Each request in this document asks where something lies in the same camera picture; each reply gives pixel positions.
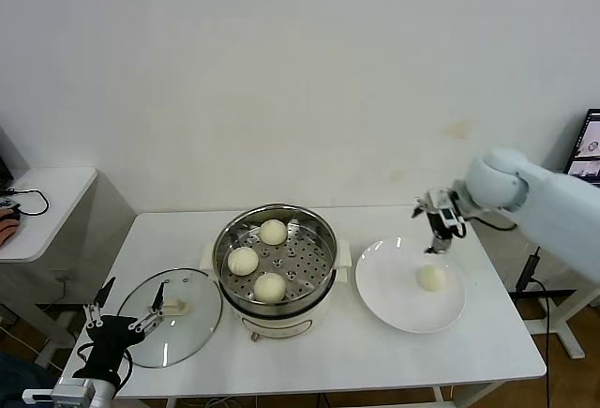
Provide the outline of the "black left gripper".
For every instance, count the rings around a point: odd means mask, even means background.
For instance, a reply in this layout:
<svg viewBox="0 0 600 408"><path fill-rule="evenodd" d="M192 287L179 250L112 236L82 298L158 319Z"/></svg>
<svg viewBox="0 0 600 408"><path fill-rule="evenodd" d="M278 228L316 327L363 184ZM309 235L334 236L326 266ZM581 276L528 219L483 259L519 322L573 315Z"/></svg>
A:
<svg viewBox="0 0 600 408"><path fill-rule="evenodd" d="M152 305L137 321L133 317L103 315L101 311L109 298L115 277L97 292L90 304L83 305L85 327L92 341L91 352L74 378L119 379L118 371L126 349L142 341L141 332L152 332L163 320L164 286L158 286Z"/></svg>

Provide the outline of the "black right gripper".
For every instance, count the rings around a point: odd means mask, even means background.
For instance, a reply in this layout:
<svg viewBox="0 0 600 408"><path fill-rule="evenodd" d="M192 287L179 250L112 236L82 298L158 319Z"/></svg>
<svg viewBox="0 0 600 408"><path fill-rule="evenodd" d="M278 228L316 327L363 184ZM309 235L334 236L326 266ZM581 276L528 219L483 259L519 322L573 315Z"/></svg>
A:
<svg viewBox="0 0 600 408"><path fill-rule="evenodd" d="M453 189L430 189L417 198L411 218L422 214L427 214L433 234L425 250L427 254L444 254L450 249L453 237L467 235L466 220L458 207L458 193Z"/></svg>

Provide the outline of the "person's bare hand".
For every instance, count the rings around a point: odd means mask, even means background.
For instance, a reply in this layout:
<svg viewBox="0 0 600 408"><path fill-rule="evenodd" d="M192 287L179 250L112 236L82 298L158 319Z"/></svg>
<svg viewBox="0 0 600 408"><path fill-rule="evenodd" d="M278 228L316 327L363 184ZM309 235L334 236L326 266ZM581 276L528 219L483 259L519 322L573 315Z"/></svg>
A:
<svg viewBox="0 0 600 408"><path fill-rule="evenodd" d="M3 246L21 226L21 213L18 206L2 208L0 212L0 246Z"/></svg>

